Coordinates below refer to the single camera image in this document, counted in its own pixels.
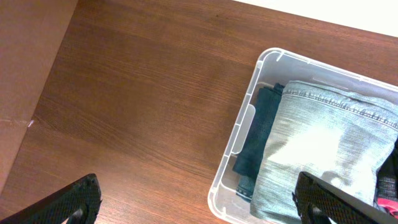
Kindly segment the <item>black garment with red cuff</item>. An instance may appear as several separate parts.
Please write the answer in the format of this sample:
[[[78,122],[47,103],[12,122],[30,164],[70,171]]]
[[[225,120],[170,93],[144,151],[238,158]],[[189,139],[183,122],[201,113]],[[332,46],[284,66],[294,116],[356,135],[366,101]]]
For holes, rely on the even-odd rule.
[[[397,146],[377,173],[375,203],[378,209],[397,218]]]

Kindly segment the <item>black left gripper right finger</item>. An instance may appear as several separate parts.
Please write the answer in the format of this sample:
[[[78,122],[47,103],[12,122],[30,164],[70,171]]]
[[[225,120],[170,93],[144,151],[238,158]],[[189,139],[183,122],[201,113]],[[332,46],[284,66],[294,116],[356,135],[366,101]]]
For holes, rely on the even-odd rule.
[[[302,223],[390,224],[397,218],[308,173],[298,175],[292,199]]]

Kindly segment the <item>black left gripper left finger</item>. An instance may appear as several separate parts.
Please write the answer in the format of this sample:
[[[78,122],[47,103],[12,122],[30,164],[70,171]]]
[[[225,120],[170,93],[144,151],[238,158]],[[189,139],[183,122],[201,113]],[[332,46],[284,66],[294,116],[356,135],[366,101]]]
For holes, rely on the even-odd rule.
[[[102,203],[95,174],[88,174],[1,223],[94,223]]]

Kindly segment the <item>dark blue jeans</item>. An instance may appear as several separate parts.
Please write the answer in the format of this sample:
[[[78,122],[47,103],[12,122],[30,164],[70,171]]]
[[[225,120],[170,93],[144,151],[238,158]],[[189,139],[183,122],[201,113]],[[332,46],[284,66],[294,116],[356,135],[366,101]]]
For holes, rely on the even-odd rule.
[[[251,202],[257,175],[261,166],[264,148],[281,101],[284,86],[276,83],[272,88],[258,91],[256,110],[242,151],[238,154],[233,171],[240,175],[236,195]]]

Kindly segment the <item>light grey-blue jeans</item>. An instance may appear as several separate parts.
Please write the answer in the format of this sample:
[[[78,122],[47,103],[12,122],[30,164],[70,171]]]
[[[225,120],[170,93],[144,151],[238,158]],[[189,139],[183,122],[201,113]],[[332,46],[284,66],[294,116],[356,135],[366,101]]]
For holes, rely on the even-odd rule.
[[[264,148],[251,215],[299,223],[292,199],[301,172],[372,205],[376,172],[397,140],[397,106],[326,85],[285,86]]]

